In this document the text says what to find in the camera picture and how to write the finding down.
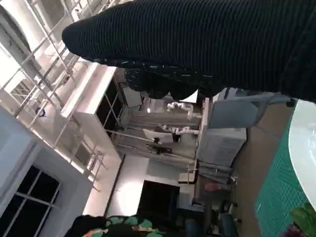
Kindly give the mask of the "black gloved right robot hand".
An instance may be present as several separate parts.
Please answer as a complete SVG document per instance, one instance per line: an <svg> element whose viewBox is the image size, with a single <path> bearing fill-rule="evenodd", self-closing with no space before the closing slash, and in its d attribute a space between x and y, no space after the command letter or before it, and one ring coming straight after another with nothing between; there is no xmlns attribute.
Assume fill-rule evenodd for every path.
<svg viewBox="0 0 316 237"><path fill-rule="evenodd" d="M232 87L316 100L313 0L133 0L72 23L62 40L153 99Z"/></svg>

